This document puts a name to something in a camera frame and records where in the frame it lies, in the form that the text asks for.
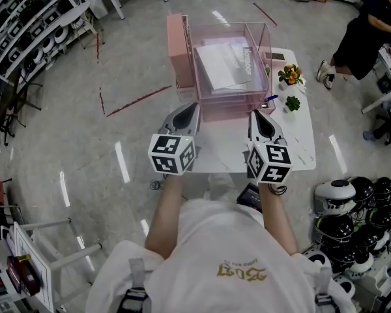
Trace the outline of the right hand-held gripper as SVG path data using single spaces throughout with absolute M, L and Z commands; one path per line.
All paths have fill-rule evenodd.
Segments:
M 249 118 L 248 137 L 252 142 L 247 165 L 257 183 L 285 183 L 293 168 L 288 147 L 263 142 L 264 138 L 276 140 L 282 137 L 279 124 L 269 115 L 254 110 Z

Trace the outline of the pink transparent tray organizer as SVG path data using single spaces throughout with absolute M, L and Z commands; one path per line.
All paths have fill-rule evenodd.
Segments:
M 270 31 L 264 22 L 233 22 L 210 25 L 192 25 L 189 28 L 194 61 L 194 78 L 197 99 L 205 122 L 243 118 L 259 109 L 266 98 L 272 96 L 272 60 L 265 52 L 272 52 Z M 229 93 L 213 93 L 196 52 L 198 44 L 205 38 L 245 37 L 252 47 L 255 62 L 260 70 L 262 88 L 257 91 L 240 89 Z M 265 65 L 270 67 L 267 76 Z

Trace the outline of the person's left forearm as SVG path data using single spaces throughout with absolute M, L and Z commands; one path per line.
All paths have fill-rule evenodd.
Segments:
M 168 259 L 177 245 L 182 204 L 182 176 L 169 175 L 164 181 L 145 241 L 145 248 Z

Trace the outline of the person's right forearm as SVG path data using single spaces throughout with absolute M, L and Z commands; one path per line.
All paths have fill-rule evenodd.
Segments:
M 292 256 L 298 252 L 297 242 L 280 196 L 268 184 L 259 183 L 259 197 L 265 229 Z

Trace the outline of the white marble table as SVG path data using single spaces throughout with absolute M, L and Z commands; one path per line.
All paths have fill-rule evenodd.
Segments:
M 282 129 L 293 171 L 314 170 L 315 142 L 306 81 L 303 85 L 297 84 L 282 91 L 278 81 L 278 71 L 281 69 L 272 69 L 272 92 L 277 94 L 278 98 L 274 100 L 275 110 L 270 117 Z M 286 112 L 285 100 L 288 96 L 296 96 L 300 100 L 298 111 Z M 250 144 L 248 118 L 201 123 L 195 144 L 199 153 L 193 166 L 194 173 L 245 173 L 244 152 Z

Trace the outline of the orange flower pot plant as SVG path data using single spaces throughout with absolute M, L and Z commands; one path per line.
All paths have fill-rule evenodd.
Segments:
M 282 70 L 278 72 L 279 88 L 283 91 L 293 85 L 303 85 L 302 70 L 295 64 L 285 65 Z

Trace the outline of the black screen device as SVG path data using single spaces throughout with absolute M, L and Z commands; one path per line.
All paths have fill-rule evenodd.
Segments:
M 237 204 L 251 207 L 262 213 L 259 189 L 256 185 L 248 183 L 237 198 Z

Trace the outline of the person's white trousers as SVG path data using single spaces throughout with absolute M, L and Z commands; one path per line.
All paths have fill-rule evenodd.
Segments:
M 239 193 L 229 173 L 211 173 L 208 182 L 205 195 L 209 200 L 236 203 Z

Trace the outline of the pink file box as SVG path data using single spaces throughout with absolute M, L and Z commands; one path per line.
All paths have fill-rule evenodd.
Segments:
M 177 85 L 179 88 L 193 87 L 194 61 L 187 15 L 177 13 L 167 16 L 167 44 Z

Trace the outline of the person's white shirt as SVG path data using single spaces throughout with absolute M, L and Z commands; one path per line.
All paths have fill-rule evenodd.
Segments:
M 328 280 L 302 254 L 288 254 L 261 214 L 222 201 L 186 202 L 170 257 L 121 241 L 99 271 L 85 313 L 116 313 L 140 259 L 152 313 L 316 313 Z

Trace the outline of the white work desk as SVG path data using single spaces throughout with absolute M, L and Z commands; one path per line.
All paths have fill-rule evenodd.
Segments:
M 363 108 L 361 110 L 362 114 L 366 114 L 377 106 L 380 106 L 383 102 L 391 100 L 391 45 L 385 44 L 379 50 L 372 72 L 382 95 L 373 103 Z

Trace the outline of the white plastic organizer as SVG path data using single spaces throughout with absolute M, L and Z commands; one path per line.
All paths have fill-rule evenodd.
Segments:
M 386 298 L 391 294 L 391 252 L 384 253 L 374 260 L 370 270 L 362 276 L 353 273 L 351 269 L 343 274 L 355 283 L 353 299 L 365 310 L 373 310 L 377 299 Z

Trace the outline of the white shelving unit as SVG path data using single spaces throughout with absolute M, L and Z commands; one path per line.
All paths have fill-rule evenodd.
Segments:
M 88 0 L 0 0 L 0 79 L 20 68 L 27 83 L 72 41 L 100 36 L 95 23 Z

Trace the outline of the small white side table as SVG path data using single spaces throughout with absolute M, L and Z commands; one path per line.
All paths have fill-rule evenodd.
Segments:
M 96 243 L 86 248 L 82 238 L 79 237 L 78 243 L 81 250 L 63 257 L 40 232 L 44 228 L 70 223 L 69 218 L 22 225 L 15 222 L 13 226 L 7 229 L 12 246 L 9 245 L 6 239 L 0 239 L 0 279 L 7 291 L 5 295 L 0 296 L 0 301 L 14 302 L 31 296 L 38 299 L 50 313 L 57 313 L 57 310 L 62 306 L 89 290 L 91 283 L 86 282 L 63 296 L 61 294 L 63 288 L 62 269 L 83 258 L 88 259 L 93 253 L 101 250 L 102 245 Z M 31 278 L 38 283 L 37 293 L 25 293 L 12 281 L 12 277 L 16 273 L 10 270 L 7 265 L 7 258 L 22 255 L 27 256 L 27 261 L 33 269 Z

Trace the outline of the maroon pouch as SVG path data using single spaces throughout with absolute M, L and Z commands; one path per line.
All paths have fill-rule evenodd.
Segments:
M 17 293 L 32 297 L 40 292 L 41 281 L 31 264 L 30 255 L 8 256 L 7 274 Z

